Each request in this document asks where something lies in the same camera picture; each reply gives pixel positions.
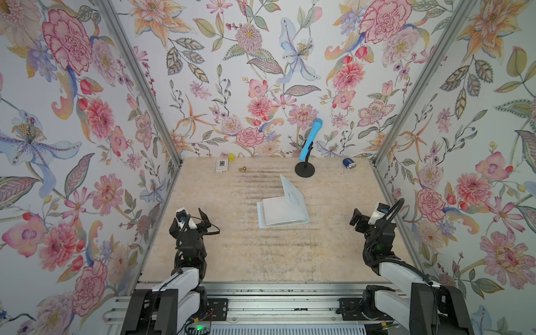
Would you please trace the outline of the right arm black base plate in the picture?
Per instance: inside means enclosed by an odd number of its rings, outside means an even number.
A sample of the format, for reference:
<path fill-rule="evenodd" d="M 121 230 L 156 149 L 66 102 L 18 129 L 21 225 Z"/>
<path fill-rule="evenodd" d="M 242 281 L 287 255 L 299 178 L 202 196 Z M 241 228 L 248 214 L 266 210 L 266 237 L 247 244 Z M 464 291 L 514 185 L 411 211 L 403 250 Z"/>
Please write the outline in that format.
<path fill-rule="evenodd" d="M 336 314 L 344 321 L 377 320 L 378 314 L 372 309 L 371 303 L 362 298 L 340 298 Z"/>

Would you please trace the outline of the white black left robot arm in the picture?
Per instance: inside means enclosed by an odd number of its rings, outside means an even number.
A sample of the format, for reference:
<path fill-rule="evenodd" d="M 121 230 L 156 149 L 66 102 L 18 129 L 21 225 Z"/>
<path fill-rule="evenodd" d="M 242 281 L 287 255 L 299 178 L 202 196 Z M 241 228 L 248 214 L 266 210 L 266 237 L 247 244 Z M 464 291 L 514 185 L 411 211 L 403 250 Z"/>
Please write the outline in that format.
<path fill-rule="evenodd" d="M 204 237 L 221 231 L 211 232 L 209 217 L 198 212 L 191 216 L 185 209 L 176 211 L 169 229 L 177 251 L 172 274 L 153 288 L 133 291 L 121 334 L 185 334 L 189 325 L 210 314 L 201 286 L 207 270 Z"/>

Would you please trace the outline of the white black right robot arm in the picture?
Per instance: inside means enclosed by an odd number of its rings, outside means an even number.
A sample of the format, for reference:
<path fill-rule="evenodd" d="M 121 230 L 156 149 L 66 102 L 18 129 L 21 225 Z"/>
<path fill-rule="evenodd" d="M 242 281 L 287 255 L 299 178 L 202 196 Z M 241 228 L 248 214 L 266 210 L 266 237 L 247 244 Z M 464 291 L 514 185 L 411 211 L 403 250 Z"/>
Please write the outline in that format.
<path fill-rule="evenodd" d="M 395 216 L 403 200 L 393 206 L 378 204 L 371 216 L 355 209 L 350 225 L 363 234 L 364 264 L 393 287 L 368 285 L 351 312 L 367 320 L 386 315 L 409 334 L 473 334 L 463 293 L 443 286 L 393 252 Z"/>

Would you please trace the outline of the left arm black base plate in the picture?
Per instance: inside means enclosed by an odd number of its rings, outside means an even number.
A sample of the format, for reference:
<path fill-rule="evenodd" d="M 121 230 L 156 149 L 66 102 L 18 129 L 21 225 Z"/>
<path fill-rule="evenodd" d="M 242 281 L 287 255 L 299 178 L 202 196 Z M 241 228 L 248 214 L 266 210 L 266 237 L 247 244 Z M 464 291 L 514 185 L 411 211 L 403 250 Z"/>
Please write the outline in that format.
<path fill-rule="evenodd" d="M 209 298 L 206 303 L 206 314 L 203 321 L 227 321 L 229 312 L 229 299 Z"/>

